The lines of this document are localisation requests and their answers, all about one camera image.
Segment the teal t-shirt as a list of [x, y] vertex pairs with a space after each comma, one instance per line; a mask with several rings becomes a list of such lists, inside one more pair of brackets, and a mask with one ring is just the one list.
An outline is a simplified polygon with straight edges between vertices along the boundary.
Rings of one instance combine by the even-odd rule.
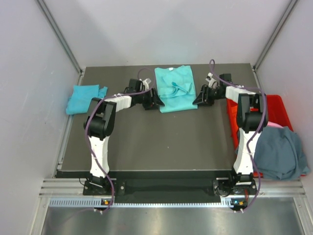
[[157, 93], [164, 106], [161, 113], [194, 110], [196, 89], [190, 66], [177, 68], [155, 68]]

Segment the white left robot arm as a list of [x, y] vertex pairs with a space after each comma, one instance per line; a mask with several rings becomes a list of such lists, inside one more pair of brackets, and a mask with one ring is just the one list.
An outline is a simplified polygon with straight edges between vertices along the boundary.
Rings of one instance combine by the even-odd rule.
[[131, 79], [123, 93], [103, 99], [93, 98], [89, 105], [88, 117], [84, 123], [85, 136], [91, 151], [91, 169], [87, 180], [100, 194], [110, 191], [108, 172], [108, 142], [113, 132], [116, 113], [137, 104], [144, 110], [157, 110], [164, 106], [152, 87], [149, 78]]

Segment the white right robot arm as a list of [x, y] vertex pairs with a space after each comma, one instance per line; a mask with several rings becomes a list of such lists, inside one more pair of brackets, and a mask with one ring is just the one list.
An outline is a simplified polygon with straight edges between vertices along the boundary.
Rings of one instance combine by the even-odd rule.
[[218, 79], [212, 73], [206, 77], [207, 84], [193, 101], [194, 105], [212, 106], [215, 100], [228, 99], [237, 104], [236, 123], [239, 128], [237, 158], [233, 165], [232, 179], [228, 188], [232, 193], [241, 193], [253, 182], [253, 159], [261, 132], [268, 123], [266, 95], [245, 89], [231, 81], [231, 74], [221, 74]]

